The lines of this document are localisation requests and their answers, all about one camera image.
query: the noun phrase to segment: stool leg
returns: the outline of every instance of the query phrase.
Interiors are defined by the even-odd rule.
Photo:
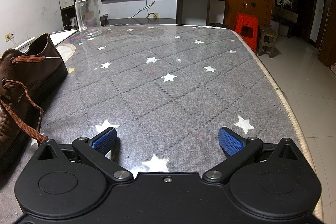
[[[272,48],[269,52],[269,58],[273,58],[274,57],[274,48],[275,48],[275,37],[273,38],[273,41],[272,41]]]
[[[259,50],[258,50],[258,55],[260,56],[263,52],[263,44],[264,44],[264,38],[265,35],[262,33],[261,38],[260,38],[260,44],[259,44]]]

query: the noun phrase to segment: wall outlet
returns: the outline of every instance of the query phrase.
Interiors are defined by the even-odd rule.
[[[5,39],[6,39],[6,42],[11,40],[12,38],[15,37],[15,33],[14,32],[10,32],[8,34],[5,35]]]

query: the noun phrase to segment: shoe sole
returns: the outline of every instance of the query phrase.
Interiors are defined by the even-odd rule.
[[[62,60],[61,65],[48,77],[46,82],[39,88],[35,94],[33,101],[40,105],[43,100],[67,77],[68,70]],[[25,119],[25,123],[34,128],[37,126],[39,115],[36,115],[35,107],[31,107]],[[21,153],[23,147],[26,145],[30,137],[22,130],[20,130],[12,145],[0,159],[0,174],[15,161],[17,156]]]

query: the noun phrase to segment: brown leather shoe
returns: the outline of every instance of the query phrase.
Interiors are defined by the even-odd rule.
[[[28,137],[38,143],[43,110],[38,105],[68,71],[50,35],[37,38],[24,54],[6,50],[0,59],[0,172],[13,162]]]

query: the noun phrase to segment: glass jar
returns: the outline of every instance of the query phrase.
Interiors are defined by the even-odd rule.
[[[75,7],[81,36],[89,38],[101,34],[98,0],[76,0]]]

